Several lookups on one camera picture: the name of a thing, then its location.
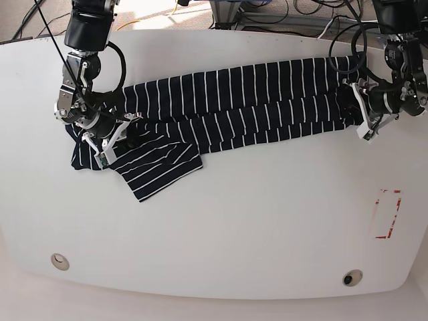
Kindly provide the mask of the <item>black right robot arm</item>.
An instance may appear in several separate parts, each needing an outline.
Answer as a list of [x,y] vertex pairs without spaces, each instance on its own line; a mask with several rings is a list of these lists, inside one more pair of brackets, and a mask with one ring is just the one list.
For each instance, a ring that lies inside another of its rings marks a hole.
[[[79,142],[86,142],[96,157],[106,158],[115,144],[132,150],[137,146],[131,122],[136,116],[120,112],[109,103],[119,95],[126,78],[126,60],[109,40],[118,1],[72,1],[64,43],[71,51],[64,58],[63,82],[54,115]],[[107,47],[120,59],[117,87],[95,92],[94,80],[101,71],[98,54]]]

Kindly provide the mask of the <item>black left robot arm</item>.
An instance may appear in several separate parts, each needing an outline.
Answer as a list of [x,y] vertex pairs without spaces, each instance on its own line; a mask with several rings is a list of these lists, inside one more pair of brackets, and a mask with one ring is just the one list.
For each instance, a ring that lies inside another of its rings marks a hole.
[[[377,20],[363,22],[356,17],[357,30],[351,51],[357,65],[346,75],[361,72],[362,78],[345,84],[351,88],[358,103],[361,119],[356,129],[359,138],[370,142],[379,129],[399,118],[401,112],[420,116],[427,111],[427,74],[423,67],[422,49],[427,47],[426,1],[374,1]],[[379,30],[386,37],[384,59],[391,69],[388,82],[374,74],[366,65],[368,45],[356,50],[356,42],[367,38],[367,31]]]

